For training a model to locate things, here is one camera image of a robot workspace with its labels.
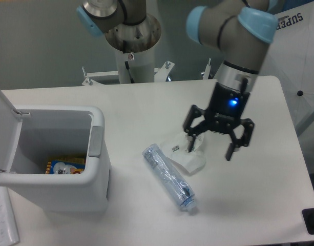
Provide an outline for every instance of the white table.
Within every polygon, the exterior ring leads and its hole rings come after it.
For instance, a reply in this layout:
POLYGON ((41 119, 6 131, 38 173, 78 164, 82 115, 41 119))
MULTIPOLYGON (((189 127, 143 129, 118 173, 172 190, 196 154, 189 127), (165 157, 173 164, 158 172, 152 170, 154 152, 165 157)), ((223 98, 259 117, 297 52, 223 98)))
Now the white table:
POLYGON ((206 166, 193 176, 183 175, 196 193, 196 214, 180 212, 144 163, 141 153, 147 146, 182 131, 192 104, 207 106, 214 83, 4 91, 13 104, 101 108, 112 164, 104 214, 44 212, 10 191, 19 245, 230 246, 314 240, 301 214, 314 208, 314 193, 274 77, 258 79, 244 112, 256 123, 248 148, 228 162, 229 136, 206 133, 206 166))

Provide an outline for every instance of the paper sheet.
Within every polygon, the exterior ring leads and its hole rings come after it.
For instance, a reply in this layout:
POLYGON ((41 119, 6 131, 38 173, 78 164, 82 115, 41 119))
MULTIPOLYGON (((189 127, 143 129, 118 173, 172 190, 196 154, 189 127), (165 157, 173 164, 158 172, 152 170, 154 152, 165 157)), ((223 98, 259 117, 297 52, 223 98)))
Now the paper sheet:
POLYGON ((17 242, 19 235, 9 193, 6 187, 0 187, 0 246, 9 246, 17 242))

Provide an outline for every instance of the light blue joint cap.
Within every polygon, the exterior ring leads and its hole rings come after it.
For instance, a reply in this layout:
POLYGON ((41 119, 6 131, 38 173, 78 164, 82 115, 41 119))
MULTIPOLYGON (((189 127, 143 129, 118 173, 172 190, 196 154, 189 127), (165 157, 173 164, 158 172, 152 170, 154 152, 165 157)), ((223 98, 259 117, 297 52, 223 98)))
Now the light blue joint cap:
POLYGON ((238 21, 252 35, 271 44, 278 25, 278 19, 269 13, 244 7, 238 15, 238 21))
POLYGON ((268 12, 278 4, 278 0, 269 0, 268 12))
POLYGON ((91 18, 85 13, 84 9, 79 6, 76 10, 80 22, 89 31, 89 33, 94 37, 99 37, 103 35, 103 32, 97 27, 97 25, 91 20, 91 18))
POLYGON ((189 14, 186 20, 186 33, 190 39, 200 43, 199 40, 199 24, 202 16, 202 12, 207 8, 207 6, 195 7, 189 14))

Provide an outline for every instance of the blue led light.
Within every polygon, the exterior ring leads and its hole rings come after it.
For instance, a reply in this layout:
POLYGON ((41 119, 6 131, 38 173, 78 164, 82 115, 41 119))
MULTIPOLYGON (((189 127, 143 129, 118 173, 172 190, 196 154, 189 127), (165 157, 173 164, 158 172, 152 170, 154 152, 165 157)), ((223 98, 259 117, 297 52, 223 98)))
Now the blue led light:
POLYGON ((235 98, 235 100, 230 100, 229 101, 229 105, 231 106, 231 107, 234 107, 234 106, 236 106, 237 104, 238 104, 238 101, 237 101, 238 99, 237 98, 235 98))

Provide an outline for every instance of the open trash bin lid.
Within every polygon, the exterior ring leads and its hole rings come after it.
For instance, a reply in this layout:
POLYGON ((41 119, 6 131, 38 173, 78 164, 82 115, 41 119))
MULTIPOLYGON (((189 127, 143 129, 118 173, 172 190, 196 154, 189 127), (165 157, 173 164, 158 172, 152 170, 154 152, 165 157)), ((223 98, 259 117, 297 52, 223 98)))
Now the open trash bin lid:
POLYGON ((21 127, 21 113, 0 90, 0 171, 11 169, 21 127))

